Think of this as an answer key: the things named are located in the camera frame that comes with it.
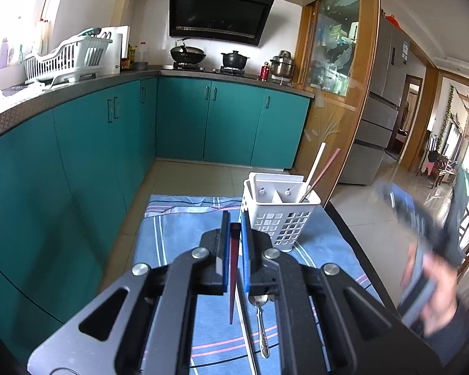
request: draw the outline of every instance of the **teal cabinet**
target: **teal cabinet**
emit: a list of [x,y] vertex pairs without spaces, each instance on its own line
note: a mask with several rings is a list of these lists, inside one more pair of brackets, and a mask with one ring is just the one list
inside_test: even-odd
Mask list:
[[156,95],[158,78],[141,80],[139,141],[144,175],[148,172],[156,155]]
[[308,106],[306,97],[265,90],[251,166],[292,167]]
[[0,338],[20,364],[26,367],[33,350],[61,325],[0,273]]
[[249,165],[264,90],[212,82],[204,160]]
[[[69,130],[77,134],[76,123]],[[47,312],[66,321],[95,296],[104,263],[100,248],[80,222],[66,182],[53,111],[0,137],[4,275]]]
[[139,81],[120,84],[103,91],[106,100],[111,100],[113,104],[113,121],[108,123],[111,137],[110,156],[114,160],[116,176],[124,194],[127,210],[144,178],[139,134],[139,91]]
[[156,156],[202,160],[211,80],[161,77],[156,102]]
[[111,124],[118,120],[111,96],[103,90],[54,109],[66,178],[102,268],[125,216],[124,195],[115,169]]

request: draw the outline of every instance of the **range hood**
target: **range hood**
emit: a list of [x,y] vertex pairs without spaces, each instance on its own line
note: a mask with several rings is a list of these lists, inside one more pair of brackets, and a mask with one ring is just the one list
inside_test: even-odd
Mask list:
[[259,45],[274,0],[170,0],[169,34]]

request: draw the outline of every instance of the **blue tablecloth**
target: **blue tablecloth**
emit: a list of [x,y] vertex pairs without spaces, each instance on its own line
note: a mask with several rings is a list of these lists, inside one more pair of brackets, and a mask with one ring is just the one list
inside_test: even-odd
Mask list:
[[[230,212],[231,221],[238,221],[240,203],[240,198],[152,195],[139,227],[134,263],[144,262],[151,267],[171,263],[182,252],[198,246],[204,232],[219,228],[224,210]],[[380,301],[353,250],[321,206],[311,214],[295,245],[290,254],[299,263],[317,268],[327,262],[336,263]],[[258,351],[255,307],[248,301],[246,305]],[[280,373],[274,304],[268,302],[263,312],[270,358],[263,359],[258,353],[257,359],[261,375],[274,375]],[[198,297],[190,374],[250,374],[236,309],[232,325],[229,325],[228,314],[227,295]]]

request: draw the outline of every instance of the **sleeve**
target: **sleeve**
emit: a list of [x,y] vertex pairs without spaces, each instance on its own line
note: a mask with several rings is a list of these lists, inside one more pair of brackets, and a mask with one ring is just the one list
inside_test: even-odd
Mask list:
[[441,330],[424,336],[424,341],[440,358],[443,366],[459,352],[469,338],[469,314],[463,303],[458,304],[453,319]]

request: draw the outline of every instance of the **white dish rack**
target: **white dish rack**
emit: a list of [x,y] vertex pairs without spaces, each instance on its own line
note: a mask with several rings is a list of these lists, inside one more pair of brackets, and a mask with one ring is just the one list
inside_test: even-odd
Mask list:
[[33,52],[24,59],[26,83],[52,79],[53,85],[97,73],[103,68],[101,60],[111,42],[111,39],[96,36],[73,36],[48,55]]
[[303,176],[274,173],[249,174],[244,182],[241,212],[249,211],[252,229],[265,232],[273,247],[290,252],[315,207],[321,204],[314,192],[298,203],[308,189]]

